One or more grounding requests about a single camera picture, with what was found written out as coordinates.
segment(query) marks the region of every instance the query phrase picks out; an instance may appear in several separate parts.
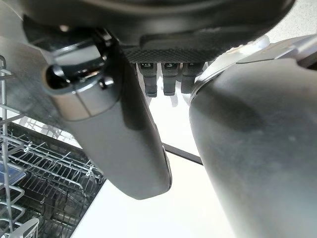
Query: dishwasher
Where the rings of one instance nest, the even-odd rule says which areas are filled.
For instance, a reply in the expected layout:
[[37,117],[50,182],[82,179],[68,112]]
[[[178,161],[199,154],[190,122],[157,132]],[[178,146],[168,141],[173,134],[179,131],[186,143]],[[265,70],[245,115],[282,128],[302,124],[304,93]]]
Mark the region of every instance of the dishwasher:
[[71,237],[106,179],[80,148],[13,123],[0,60],[0,238]]

